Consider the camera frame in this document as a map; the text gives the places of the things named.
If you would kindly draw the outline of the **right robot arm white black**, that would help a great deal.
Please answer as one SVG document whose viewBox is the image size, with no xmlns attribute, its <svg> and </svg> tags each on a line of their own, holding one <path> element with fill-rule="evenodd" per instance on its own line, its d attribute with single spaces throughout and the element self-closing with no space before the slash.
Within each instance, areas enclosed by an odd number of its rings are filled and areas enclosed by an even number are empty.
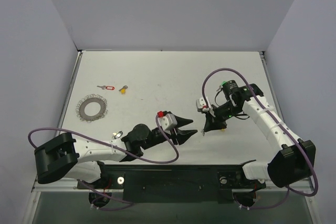
<svg viewBox="0 0 336 224">
<path fill-rule="evenodd" d="M 316 147 L 311 140 L 303 141 L 290 130 L 267 102 L 254 83 L 239 87 L 231 80 L 222 84 L 220 92 L 226 103 L 215 106 L 208 97 L 196 100 L 198 112 L 206 116 L 203 132 L 222 130 L 226 121 L 243 113 L 258 126 L 271 146 L 274 157 L 268 162 L 248 161 L 235 173 L 241 187 L 253 180 L 271 180 L 277 187 L 285 187 L 312 176 Z"/>
</svg>

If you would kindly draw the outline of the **key with green tag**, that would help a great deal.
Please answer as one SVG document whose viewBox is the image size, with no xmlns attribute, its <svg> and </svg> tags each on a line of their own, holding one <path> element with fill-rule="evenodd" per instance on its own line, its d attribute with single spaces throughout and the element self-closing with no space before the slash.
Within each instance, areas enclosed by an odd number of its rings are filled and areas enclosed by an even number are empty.
<svg viewBox="0 0 336 224">
<path fill-rule="evenodd" d="M 223 81 L 222 83 L 221 83 L 221 85 L 219 86 L 219 88 L 216 90 L 217 92 L 220 92 L 222 89 L 223 89 L 223 87 L 224 87 L 224 85 L 225 85 L 225 83 L 226 83 L 227 81 Z"/>
</svg>

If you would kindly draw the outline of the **key with yellow round tag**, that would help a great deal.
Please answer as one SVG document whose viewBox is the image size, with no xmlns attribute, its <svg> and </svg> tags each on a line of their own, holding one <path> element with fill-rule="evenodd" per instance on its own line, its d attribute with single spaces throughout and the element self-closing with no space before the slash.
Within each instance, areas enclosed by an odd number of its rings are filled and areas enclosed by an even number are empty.
<svg viewBox="0 0 336 224">
<path fill-rule="evenodd" d="M 121 94 L 125 94 L 127 88 L 128 88 L 128 86 L 124 85 L 121 89 L 119 89 L 119 92 L 120 92 Z"/>
</svg>

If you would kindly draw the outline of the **key with red tag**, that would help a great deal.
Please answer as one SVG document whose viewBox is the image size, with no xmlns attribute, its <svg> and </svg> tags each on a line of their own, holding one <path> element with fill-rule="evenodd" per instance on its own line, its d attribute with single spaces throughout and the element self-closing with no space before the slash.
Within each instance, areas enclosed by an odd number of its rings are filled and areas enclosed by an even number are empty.
<svg viewBox="0 0 336 224">
<path fill-rule="evenodd" d="M 97 86 L 98 88 L 102 89 L 102 90 L 114 90 L 115 87 L 114 86 Z"/>
</svg>

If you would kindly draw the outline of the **metal disc with keyrings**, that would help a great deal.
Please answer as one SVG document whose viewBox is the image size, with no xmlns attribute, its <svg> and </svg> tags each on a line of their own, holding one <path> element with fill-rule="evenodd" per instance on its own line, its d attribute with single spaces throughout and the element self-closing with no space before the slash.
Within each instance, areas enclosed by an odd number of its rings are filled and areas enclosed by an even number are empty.
<svg viewBox="0 0 336 224">
<path fill-rule="evenodd" d="M 97 94 L 87 95 L 77 103 L 77 117 L 85 122 L 103 119 L 108 113 L 107 105 L 107 99 L 104 97 Z"/>
</svg>

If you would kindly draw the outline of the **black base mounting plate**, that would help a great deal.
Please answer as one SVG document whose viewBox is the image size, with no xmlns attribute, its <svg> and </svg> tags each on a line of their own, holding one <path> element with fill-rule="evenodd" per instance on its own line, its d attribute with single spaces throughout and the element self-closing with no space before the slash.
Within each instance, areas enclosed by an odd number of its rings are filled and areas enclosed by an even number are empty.
<svg viewBox="0 0 336 224">
<path fill-rule="evenodd" d="M 105 165 L 90 186 L 134 204 L 241 199 L 252 206 L 266 183 L 247 179 L 241 165 Z"/>
</svg>

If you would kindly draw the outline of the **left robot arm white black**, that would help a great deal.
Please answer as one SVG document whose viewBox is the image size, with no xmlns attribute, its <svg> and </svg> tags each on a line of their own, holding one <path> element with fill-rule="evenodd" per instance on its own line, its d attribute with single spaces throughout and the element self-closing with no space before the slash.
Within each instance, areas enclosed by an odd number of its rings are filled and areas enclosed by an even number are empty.
<svg viewBox="0 0 336 224">
<path fill-rule="evenodd" d="M 155 122 L 157 127 L 154 129 L 138 124 L 127 135 L 110 141 L 96 140 L 62 129 L 61 134 L 35 147 L 38 183 L 49 184 L 65 177 L 102 188 L 108 182 L 104 161 L 143 161 L 144 150 L 164 142 L 176 149 L 197 133 L 197 130 L 181 130 L 182 126 L 193 123 L 193 120 L 180 118 L 171 112 L 159 113 Z"/>
</svg>

